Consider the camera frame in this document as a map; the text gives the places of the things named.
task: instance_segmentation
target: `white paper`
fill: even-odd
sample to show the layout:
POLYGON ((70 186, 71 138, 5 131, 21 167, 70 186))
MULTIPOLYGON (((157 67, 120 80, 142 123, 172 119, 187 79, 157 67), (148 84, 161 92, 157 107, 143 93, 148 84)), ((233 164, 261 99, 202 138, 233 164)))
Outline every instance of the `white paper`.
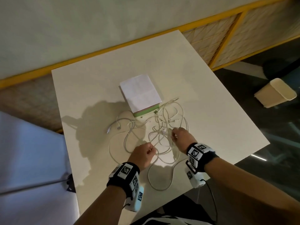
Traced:
POLYGON ((120 83, 121 89, 133 113, 161 103, 148 75, 139 75, 120 83))

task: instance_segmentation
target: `forearm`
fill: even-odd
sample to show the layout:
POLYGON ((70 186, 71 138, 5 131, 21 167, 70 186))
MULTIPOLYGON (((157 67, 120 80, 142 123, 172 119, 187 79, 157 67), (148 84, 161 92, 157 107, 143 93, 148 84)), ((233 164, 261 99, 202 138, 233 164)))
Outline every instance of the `forearm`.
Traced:
POLYGON ((126 194, 117 186, 108 186, 74 225, 117 225, 126 194))
POLYGON ((224 196, 254 222, 270 223, 274 219, 274 224, 293 224, 299 219, 299 202, 268 182, 220 158, 204 169, 224 196))

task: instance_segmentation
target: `woven panel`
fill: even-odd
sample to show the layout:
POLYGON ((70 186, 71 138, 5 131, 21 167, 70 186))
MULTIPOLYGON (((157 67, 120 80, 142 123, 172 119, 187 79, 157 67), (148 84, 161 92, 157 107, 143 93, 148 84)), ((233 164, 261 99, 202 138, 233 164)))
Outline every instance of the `woven panel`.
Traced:
POLYGON ((214 67, 300 34, 298 0, 280 1, 250 10, 214 67))
POLYGON ((205 63, 208 64, 235 18, 236 15, 196 27, 192 30, 184 31, 183 35, 205 63))
POLYGON ((0 90, 0 110, 50 130, 62 128, 52 75, 0 90))

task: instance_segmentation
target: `black cable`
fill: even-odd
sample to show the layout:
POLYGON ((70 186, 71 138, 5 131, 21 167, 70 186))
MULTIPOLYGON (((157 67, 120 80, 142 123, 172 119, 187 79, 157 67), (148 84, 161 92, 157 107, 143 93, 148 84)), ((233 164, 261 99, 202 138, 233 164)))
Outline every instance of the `black cable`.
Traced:
POLYGON ((127 205, 130 206, 130 204, 125 204, 125 205, 123 206, 123 208, 125 208, 127 205))
POLYGON ((214 200, 215 211, 216 211, 216 220, 215 220, 214 222, 217 223, 217 222, 218 222, 218 210, 217 210, 217 206, 216 206, 215 197, 214 197, 214 195, 212 194, 212 190, 210 189, 210 187, 209 187, 207 181, 205 181, 205 183, 206 183, 206 185, 207 185, 207 187, 208 187, 208 189, 209 189, 209 191, 210 191, 210 193, 211 193, 211 195, 212 195, 212 199, 214 200))

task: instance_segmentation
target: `hand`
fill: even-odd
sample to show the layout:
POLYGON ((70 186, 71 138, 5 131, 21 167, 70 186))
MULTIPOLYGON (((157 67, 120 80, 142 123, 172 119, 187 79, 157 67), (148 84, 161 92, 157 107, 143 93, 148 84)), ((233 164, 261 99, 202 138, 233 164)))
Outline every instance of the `hand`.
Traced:
POLYGON ((176 144, 178 149, 186 154, 187 148, 192 143, 197 143, 197 140, 193 137, 192 134, 190 134, 186 129, 180 127, 180 128, 174 128, 172 130, 172 141, 176 144))
POLYGON ((127 162, 134 163, 142 171, 150 165, 155 153, 156 148, 151 143, 145 143, 133 150, 127 162))

